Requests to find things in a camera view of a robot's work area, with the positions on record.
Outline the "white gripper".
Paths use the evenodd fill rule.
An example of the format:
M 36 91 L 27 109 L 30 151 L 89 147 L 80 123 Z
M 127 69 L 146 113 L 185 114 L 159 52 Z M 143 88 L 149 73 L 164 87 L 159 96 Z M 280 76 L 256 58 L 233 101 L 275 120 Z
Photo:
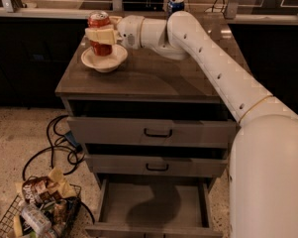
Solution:
M 122 38 L 121 44 L 127 49 L 137 50 L 141 47 L 141 28 L 144 16 L 130 15 L 122 19 L 121 16 L 110 16 L 110 23 L 117 26 Z M 119 34 L 114 29 L 86 28 L 86 37 L 95 43 L 115 45 L 119 41 Z

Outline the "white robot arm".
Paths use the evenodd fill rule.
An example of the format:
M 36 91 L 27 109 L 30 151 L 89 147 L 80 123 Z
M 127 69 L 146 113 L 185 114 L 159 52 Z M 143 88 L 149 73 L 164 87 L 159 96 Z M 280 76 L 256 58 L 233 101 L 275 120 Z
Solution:
M 298 238 L 298 115 L 223 51 L 190 13 L 112 17 L 89 40 L 192 56 L 241 129 L 230 158 L 230 237 Z

